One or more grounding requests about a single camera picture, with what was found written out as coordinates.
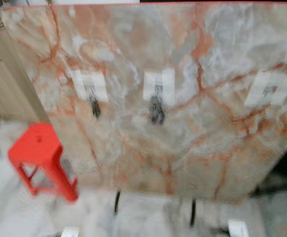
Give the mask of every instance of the white tape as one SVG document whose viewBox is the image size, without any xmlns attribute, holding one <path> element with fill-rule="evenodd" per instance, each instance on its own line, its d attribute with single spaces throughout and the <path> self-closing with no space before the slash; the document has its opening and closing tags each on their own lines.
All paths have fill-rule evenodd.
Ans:
<svg viewBox="0 0 287 237">
<path fill-rule="evenodd" d="M 82 74 L 83 83 L 86 88 L 88 98 L 94 94 L 98 101 L 108 102 L 108 93 L 106 91 L 106 82 L 102 73 Z"/>
<path fill-rule="evenodd" d="M 175 103 L 175 71 L 167 68 L 162 72 L 162 99 L 167 105 Z"/>
<path fill-rule="evenodd" d="M 80 70 L 73 70 L 71 71 L 71 77 L 74 84 L 74 88 L 76 90 L 76 93 L 78 94 L 78 97 L 81 100 L 86 100 L 88 98 L 84 84 L 83 84 L 83 78 Z"/>
<path fill-rule="evenodd" d="M 258 72 L 245 101 L 245 106 L 282 105 L 287 97 L 287 74 Z"/>
<path fill-rule="evenodd" d="M 164 69 L 162 73 L 145 72 L 143 82 L 143 99 L 149 101 L 156 94 L 156 85 L 162 86 L 161 97 L 166 105 L 175 103 L 175 70 Z"/>
<path fill-rule="evenodd" d="M 244 221 L 228 220 L 230 237 L 249 237 L 247 225 Z"/>
<path fill-rule="evenodd" d="M 153 95 L 155 95 L 156 83 L 162 83 L 161 73 L 144 72 L 143 81 L 143 99 L 150 101 Z"/>
</svg>

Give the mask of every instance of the pink marble veining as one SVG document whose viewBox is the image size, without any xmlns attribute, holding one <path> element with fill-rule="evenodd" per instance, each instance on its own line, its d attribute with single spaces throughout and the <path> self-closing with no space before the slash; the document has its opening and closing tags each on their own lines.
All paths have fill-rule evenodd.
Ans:
<svg viewBox="0 0 287 237">
<path fill-rule="evenodd" d="M 287 4 L 14 7 L 2 19 L 83 184 L 237 202 L 287 150 Z M 175 92 L 156 126 L 144 75 L 166 69 Z M 98 120 L 77 70 L 105 77 Z"/>
</svg>

